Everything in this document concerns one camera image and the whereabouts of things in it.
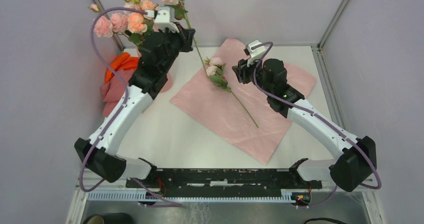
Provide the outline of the pink wrapping paper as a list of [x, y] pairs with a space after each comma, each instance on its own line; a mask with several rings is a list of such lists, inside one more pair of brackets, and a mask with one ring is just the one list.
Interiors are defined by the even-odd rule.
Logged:
[[253, 84], [241, 84], [231, 67], [245, 58], [245, 45], [227, 39], [213, 52], [225, 63], [231, 92], [205, 76], [195, 53], [175, 64], [182, 88], [170, 99], [175, 122], [168, 166], [174, 168], [287, 168], [309, 158], [323, 159], [325, 149], [299, 125], [274, 112]]

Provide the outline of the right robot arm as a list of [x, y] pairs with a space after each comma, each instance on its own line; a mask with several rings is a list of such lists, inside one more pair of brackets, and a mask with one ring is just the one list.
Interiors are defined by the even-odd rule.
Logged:
[[288, 71], [283, 61], [241, 59], [231, 68], [237, 81], [253, 83], [267, 98], [275, 112], [296, 123], [318, 140], [332, 159], [300, 162], [289, 173], [289, 183], [302, 188], [309, 181], [333, 181], [346, 192], [358, 186], [378, 190], [381, 179], [377, 173], [376, 144], [369, 136], [359, 138], [323, 116], [305, 96], [288, 83]]

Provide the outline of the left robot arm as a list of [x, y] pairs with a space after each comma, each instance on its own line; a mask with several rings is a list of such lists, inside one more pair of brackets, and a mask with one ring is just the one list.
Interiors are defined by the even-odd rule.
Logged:
[[167, 27], [145, 38], [137, 68], [124, 82], [124, 94], [118, 104], [87, 140], [79, 138], [74, 144], [83, 166], [109, 183], [137, 178], [145, 188], [151, 188], [157, 182], [152, 163], [142, 158], [120, 157], [117, 152], [135, 120], [165, 86], [178, 55], [193, 51], [195, 29], [175, 25], [176, 31]]

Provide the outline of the peach rose stem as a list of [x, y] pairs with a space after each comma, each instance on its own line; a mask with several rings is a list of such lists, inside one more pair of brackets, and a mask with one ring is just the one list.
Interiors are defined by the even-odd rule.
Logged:
[[[124, 7], [139, 11], [154, 11], [156, 9], [156, 5], [149, 0], [142, 0], [138, 4], [128, 2]], [[143, 45], [145, 37], [153, 32], [154, 20], [152, 17], [145, 16], [138, 12], [125, 11], [124, 13], [128, 21], [125, 34], [128, 40], [139, 48]]]

